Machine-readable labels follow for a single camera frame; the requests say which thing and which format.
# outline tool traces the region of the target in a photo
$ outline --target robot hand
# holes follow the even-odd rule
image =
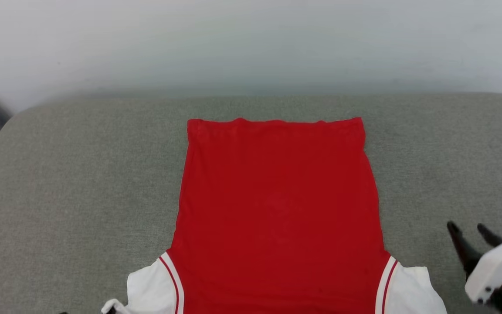
[[[494,247],[481,254],[464,239],[454,222],[449,221],[447,229],[466,272],[466,294],[472,302],[494,307],[502,313],[502,238],[478,224],[484,240]]]

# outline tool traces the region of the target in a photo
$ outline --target red and white shirt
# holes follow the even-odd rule
[[[441,314],[427,269],[385,251],[361,119],[192,119],[171,248],[125,314]]]

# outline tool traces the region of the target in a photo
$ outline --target sleeve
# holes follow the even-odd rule
[[[112,299],[104,304],[102,313],[108,313],[113,307],[118,314],[175,314],[177,295],[171,271],[160,258],[152,265],[129,274],[126,306]]]
[[[446,314],[426,267],[396,266],[389,280],[386,314]]]

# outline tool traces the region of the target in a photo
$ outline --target white backdrop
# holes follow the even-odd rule
[[[502,92],[502,0],[0,0],[0,103]]]

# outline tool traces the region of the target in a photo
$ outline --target gray table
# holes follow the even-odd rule
[[[446,222],[502,234],[502,95],[111,99],[26,110],[0,133],[0,312],[98,312],[169,247],[189,118],[361,116],[387,250],[472,312]]]

